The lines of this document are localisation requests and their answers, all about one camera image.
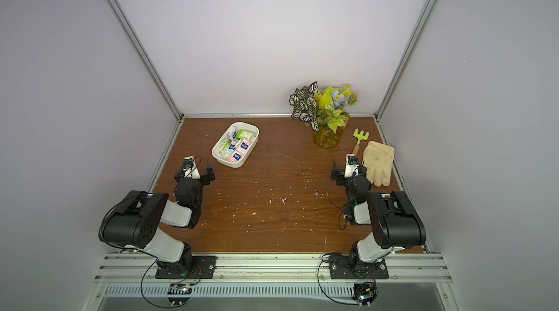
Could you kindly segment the white plastic storage box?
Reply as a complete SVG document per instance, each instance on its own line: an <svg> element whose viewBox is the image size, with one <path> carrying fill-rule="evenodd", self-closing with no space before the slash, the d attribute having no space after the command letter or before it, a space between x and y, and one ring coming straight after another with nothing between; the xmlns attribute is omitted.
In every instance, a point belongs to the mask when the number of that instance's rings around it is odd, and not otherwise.
<svg viewBox="0 0 559 311"><path fill-rule="evenodd" d="M239 130L249 130L255 134L255 137L251 142L252 146L250 148L250 151L246 155L243 155L243 159L241 159L241 161L229 162L229 157L233 152L236 151L237 143L241 141L236 138L236 134ZM222 165L228 166L230 168L240 168L249 158L250 153L253 152L253 150L255 149L259 141L259 136L259 128L252 124L244 122L232 123L212 148L212 156Z"/></svg>

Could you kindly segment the pink pocket tissue pack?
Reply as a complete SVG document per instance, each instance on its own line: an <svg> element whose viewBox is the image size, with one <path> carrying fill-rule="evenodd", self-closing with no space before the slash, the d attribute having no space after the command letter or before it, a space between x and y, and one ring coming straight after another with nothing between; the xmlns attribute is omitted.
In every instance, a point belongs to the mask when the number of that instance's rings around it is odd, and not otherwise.
<svg viewBox="0 0 559 311"><path fill-rule="evenodd" d="M235 151L231 154L228 161L229 162L239 162L239 161L241 161L241 159L243 159L243 153Z"/></svg>

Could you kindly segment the green pocket tissue pack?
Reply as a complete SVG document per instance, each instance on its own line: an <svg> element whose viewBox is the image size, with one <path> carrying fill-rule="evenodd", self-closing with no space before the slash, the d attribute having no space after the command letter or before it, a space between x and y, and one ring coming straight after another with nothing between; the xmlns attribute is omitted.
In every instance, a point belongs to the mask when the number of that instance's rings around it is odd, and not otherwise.
<svg viewBox="0 0 559 311"><path fill-rule="evenodd" d="M254 137L255 134L249 130L239 130L236 134L238 140L248 140L249 142L252 142Z"/></svg>

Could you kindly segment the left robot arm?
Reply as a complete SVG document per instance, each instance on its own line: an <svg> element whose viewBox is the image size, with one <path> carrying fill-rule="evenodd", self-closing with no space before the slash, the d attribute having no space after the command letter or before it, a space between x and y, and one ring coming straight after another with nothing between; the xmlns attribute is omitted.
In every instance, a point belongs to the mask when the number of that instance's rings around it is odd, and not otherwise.
<svg viewBox="0 0 559 311"><path fill-rule="evenodd" d="M193 229L202 216L203 188L215 180L211 165L199 172L195 157L187 157L174 175L176 187L170 200L167 193L133 190L104 216L98 237L113 248L134 248L155 258L158 268L185 274L193 270L190 245L160 229Z"/></svg>

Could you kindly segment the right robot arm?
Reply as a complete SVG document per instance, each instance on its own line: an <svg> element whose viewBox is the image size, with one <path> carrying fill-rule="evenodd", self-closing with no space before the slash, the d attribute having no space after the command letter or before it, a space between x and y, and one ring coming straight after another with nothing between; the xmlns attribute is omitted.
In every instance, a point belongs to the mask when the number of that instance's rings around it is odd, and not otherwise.
<svg viewBox="0 0 559 311"><path fill-rule="evenodd" d="M346 222L371 228L366 238L353 244L350 267L379 266L390 254L425 244L426 229L406 192L375 191L356 155L348 155L343 171L333 164L330 178L345 190Z"/></svg>

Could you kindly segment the beige work glove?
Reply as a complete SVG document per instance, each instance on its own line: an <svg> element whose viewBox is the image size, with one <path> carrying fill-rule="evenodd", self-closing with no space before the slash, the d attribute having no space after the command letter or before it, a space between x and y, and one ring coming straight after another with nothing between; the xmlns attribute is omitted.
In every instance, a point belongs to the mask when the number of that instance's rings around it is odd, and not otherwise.
<svg viewBox="0 0 559 311"><path fill-rule="evenodd" d="M363 152L366 178L375 187L388 187L392 174L395 149L391 146L370 141Z"/></svg>

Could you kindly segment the green toy garden rake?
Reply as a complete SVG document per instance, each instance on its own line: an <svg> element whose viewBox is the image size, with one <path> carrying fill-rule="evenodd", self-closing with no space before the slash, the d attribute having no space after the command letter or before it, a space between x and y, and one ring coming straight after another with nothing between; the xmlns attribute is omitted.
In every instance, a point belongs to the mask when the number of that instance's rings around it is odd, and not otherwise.
<svg viewBox="0 0 559 311"><path fill-rule="evenodd" d="M356 139L356 143L355 146L353 147L352 153L354 155L357 155L359 153L359 149L360 149L360 144L363 141L367 141L369 138L370 133L365 132L364 130L360 130L358 128L356 128L354 130L353 136Z"/></svg>

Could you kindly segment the potted artificial plant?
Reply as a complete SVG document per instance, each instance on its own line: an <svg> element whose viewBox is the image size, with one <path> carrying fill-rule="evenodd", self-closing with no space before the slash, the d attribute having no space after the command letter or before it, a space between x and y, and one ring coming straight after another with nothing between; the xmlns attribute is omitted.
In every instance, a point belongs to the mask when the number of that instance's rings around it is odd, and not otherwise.
<svg viewBox="0 0 559 311"><path fill-rule="evenodd" d="M323 149L339 144L350 119L346 108L357 103L358 94L351 85L320 89L317 81L295 89L289 97L291 119L310 126L314 143Z"/></svg>

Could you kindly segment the left circuit board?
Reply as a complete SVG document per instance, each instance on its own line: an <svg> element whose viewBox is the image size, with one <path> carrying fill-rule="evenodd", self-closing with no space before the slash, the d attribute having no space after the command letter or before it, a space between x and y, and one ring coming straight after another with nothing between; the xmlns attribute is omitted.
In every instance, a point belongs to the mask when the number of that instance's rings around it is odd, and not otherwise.
<svg viewBox="0 0 559 311"><path fill-rule="evenodd" d="M171 308L180 308L191 298L193 287L187 283L171 283L167 290L167 300Z"/></svg>

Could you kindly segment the circuit board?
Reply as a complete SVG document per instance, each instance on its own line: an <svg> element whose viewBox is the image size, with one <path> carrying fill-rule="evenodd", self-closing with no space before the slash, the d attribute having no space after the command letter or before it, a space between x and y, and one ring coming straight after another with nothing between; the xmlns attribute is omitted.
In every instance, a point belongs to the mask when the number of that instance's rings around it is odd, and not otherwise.
<svg viewBox="0 0 559 311"><path fill-rule="evenodd" d="M360 308L370 308L377 296L378 289L373 281L354 284L352 300L354 300Z"/></svg>
<svg viewBox="0 0 559 311"><path fill-rule="evenodd" d="M187 283L171 283L167 290L167 300L171 308L180 308L191 298L193 287Z"/></svg>

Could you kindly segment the right circuit board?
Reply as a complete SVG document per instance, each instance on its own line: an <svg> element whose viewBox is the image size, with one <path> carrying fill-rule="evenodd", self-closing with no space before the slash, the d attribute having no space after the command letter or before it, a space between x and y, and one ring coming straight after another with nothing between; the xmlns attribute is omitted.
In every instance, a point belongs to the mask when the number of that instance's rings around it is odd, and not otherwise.
<svg viewBox="0 0 559 311"><path fill-rule="evenodd" d="M360 308L370 308L377 296L378 289L373 281L354 284L352 300L354 300Z"/></svg>

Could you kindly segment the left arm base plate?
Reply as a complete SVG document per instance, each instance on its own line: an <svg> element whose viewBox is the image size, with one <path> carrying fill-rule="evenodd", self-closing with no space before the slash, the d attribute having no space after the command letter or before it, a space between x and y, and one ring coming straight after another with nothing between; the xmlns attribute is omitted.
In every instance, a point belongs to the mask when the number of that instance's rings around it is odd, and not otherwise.
<svg viewBox="0 0 559 311"><path fill-rule="evenodd" d="M211 255L193 256L178 262L156 261L156 279L212 279L218 257Z"/></svg>

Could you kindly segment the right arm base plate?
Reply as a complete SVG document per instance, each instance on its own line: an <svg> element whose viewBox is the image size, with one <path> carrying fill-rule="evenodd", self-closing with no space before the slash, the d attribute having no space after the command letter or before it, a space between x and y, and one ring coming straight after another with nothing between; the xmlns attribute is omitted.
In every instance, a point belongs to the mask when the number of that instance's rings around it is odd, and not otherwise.
<svg viewBox="0 0 559 311"><path fill-rule="evenodd" d="M385 259L365 263L354 256L334 253L325 255L323 261L328 264L333 280L388 280L390 277Z"/></svg>

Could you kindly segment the aluminium front rail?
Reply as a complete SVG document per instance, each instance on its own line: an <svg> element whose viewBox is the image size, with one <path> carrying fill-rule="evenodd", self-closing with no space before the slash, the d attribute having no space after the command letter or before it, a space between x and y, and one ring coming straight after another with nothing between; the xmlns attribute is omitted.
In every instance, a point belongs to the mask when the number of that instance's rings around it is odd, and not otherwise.
<svg viewBox="0 0 559 311"><path fill-rule="evenodd" d="M157 264L145 254L107 254L94 282L156 283L181 280L186 276L203 282L338 282L376 279L387 283L451 283L452 278L439 254L390 255L378 267L351 272L346 264L311 254L196 254L194 271L177 275L164 272L156 278Z"/></svg>

